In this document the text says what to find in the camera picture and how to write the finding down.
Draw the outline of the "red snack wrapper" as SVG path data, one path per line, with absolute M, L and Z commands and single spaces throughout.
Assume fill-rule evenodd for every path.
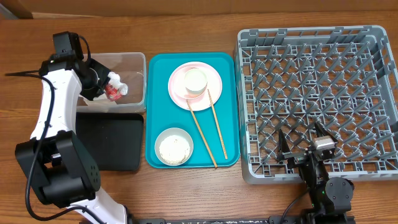
M 106 94 L 107 99 L 109 99 L 110 101 L 116 101 L 120 99 L 120 97 L 122 97 L 122 94 L 119 92 L 119 90 L 110 84 L 107 84 L 105 86 L 104 92 Z

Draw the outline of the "white tissue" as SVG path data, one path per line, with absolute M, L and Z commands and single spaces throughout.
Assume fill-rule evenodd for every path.
M 122 96 L 128 94 L 128 86 L 121 81 L 121 77 L 114 72 L 109 72 L 108 77 L 110 81 L 108 82 L 113 88 L 115 88 Z

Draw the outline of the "white rice pile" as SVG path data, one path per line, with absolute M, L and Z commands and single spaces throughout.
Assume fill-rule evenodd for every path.
M 178 135 L 166 137 L 159 146 L 161 158 L 169 165 L 183 164 L 191 153 L 189 142 Z

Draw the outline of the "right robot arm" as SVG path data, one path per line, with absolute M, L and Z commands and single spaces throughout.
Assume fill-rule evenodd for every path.
M 316 138 L 303 152 L 296 153 L 290 151 L 285 134 L 278 130 L 277 160 L 287 161 L 289 169 L 297 168 L 307 188 L 277 220 L 280 223 L 355 224 L 354 216 L 346 214 L 351 210 L 354 183 L 342 177 L 330 177 L 324 164 L 334 158 L 338 140 L 319 122 L 314 127 Z M 309 195 L 312 207 L 303 209 L 299 216 L 288 216 L 293 205 L 305 195 Z

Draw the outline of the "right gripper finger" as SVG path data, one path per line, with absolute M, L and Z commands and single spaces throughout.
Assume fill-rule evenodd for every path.
M 278 138 L 278 153 L 290 153 L 289 145 L 287 144 L 284 132 L 281 129 L 278 130 Z
M 331 139 L 333 138 L 333 136 L 318 121 L 316 121 L 314 123 L 314 128 L 315 128 L 315 132 L 316 132 L 316 135 L 318 138 L 325 137 L 325 136 L 328 136 Z

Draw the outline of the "grey bowl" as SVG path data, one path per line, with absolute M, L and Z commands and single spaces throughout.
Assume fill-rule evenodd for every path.
M 180 166 L 180 165 L 182 165 L 182 164 L 179 164 L 179 165 L 169 165 L 169 164 L 166 164 L 165 161 L 161 158 L 161 156 L 160 156 L 160 154 L 159 154 L 159 146 L 160 146 L 161 142 L 162 142 L 166 137 L 171 136 L 171 135 L 178 135 L 178 136 L 181 136 L 181 137 L 185 138 L 185 139 L 189 142 L 189 145 L 190 145 L 190 147 L 191 147 L 191 153 L 190 153 L 188 159 L 187 159 L 184 163 L 186 163 L 186 162 L 189 160 L 189 158 L 190 158 L 191 155 L 193 154 L 193 148 L 194 148 L 193 140 L 192 140 L 191 136 L 190 136 L 184 129 L 181 129 L 181 128 L 168 128 L 168 129 L 165 129 L 164 131 L 162 131 L 162 132 L 158 135 L 158 137 L 157 137 L 157 139 L 156 139 L 156 141 L 155 141 L 155 154 L 156 154 L 157 158 L 158 158 L 163 164 L 165 164 L 165 165 L 167 165 L 167 166 Z

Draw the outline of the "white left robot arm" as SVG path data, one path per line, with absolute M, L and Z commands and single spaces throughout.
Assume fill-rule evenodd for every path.
M 27 177 L 25 206 L 32 218 L 44 222 L 76 211 L 91 223 L 133 223 L 129 210 L 101 187 L 97 163 L 76 135 L 78 97 L 98 96 L 109 72 L 93 59 L 51 59 L 39 70 L 15 74 L 43 84 L 36 127 L 15 150 Z

